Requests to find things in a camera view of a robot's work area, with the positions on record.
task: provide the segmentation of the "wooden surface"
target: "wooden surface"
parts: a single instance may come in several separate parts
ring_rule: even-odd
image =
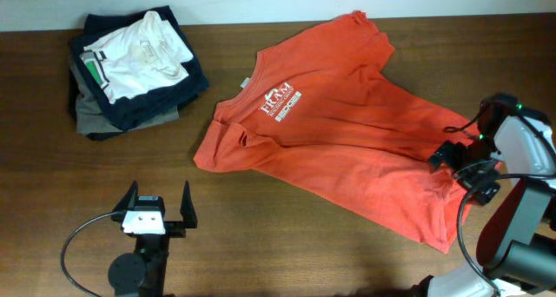
[[[429,101],[473,116],[496,91],[556,120],[556,14],[376,20],[396,53],[383,74]],[[81,223],[110,211],[137,179],[177,219],[191,183],[199,228],[173,240],[166,292],[180,296],[331,296],[362,287],[410,287],[464,260],[255,171],[195,167],[215,104],[240,91],[255,52],[314,23],[183,27],[211,87],[181,119],[105,142],[78,135],[67,111],[67,42],[80,31],[0,34],[0,295],[80,296],[59,267],[61,246]],[[500,204],[466,224],[474,252]],[[67,263],[84,286],[111,295],[109,264],[134,241],[110,221],[71,244]]]

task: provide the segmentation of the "orange t-shirt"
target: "orange t-shirt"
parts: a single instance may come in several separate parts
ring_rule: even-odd
[[[258,52],[234,99],[220,102],[199,168],[255,169],[407,238],[447,252],[465,190],[428,157],[467,120],[380,74],[394,47],[356,11]]]

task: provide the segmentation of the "white robot part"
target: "white robot part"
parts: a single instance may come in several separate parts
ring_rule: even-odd
[[[550,126],[535,119],[526,118],[548,141],[554,150]],[[494,158],[506,163],[508,173],[531,175],[550,175],[556,170],[554,162],[543,143],[516,116],[509,116],[498,128],[494,136],[494,144],[500,155]],[[519,179],[512,179],[515,185]],[[556,188],[556,180],[546,180],[551,188]]]
[[[501,297],[526,294],[514,284],[503,280],[494,280],[493,282],[499,288]],[[427,292],[427,297],[492,297],[493,295],[493,288],[483,281],[467,263],[448,274],[434,276]]]
[[[122,229],[132,234],[166,234],[160,211],[128,211]]]

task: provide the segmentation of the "t-shirt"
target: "t-shirt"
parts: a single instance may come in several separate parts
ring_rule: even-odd
[[[193,59],[168,20],[155,11],[83,49],[81,59],[111,104],[178,84],[188,76],[180,63]]]
[[[393,52],[359,11],[258,52],[245,89],[216,106],[197,167],[261,171],[447,252],[465,190],[427,159],[469,143],[443,133],[467,120],[382,76]]]
[[[156,7],[151,10],[158,13],[163,21],[169,22],[185,46],[193,54],[193,59],[181,63],[181,66],[185,68],[189,75],[176,85],[152,89],[146,94],[133,98],[122,97],[112,104],[80,59],[80,55],[84,52],[84,47],[91,45],[111,32],[143,19],[147,10],[127,16],[88,15],[85,20],[84,35],[76,37],[69,43],[71,53],[74,59],[76,59],[77,68],[79,68],[87,86],[95,95],[104,116],[122,131],[135,128],[142,122],[146,122],[154,116],[174,108],[176,105],[183,105],[195,100],[197,94],[209,87],[209,81],[202,72],[201,64],[199,64],[195,52],[181,31],[170,7]]]

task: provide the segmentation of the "stack of folded clothes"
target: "stack of folded clothes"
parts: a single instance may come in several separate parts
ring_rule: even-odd
[[[176,120],[209,86],[168,6],[88,15],[69,47],[77,132],[91,140]]]

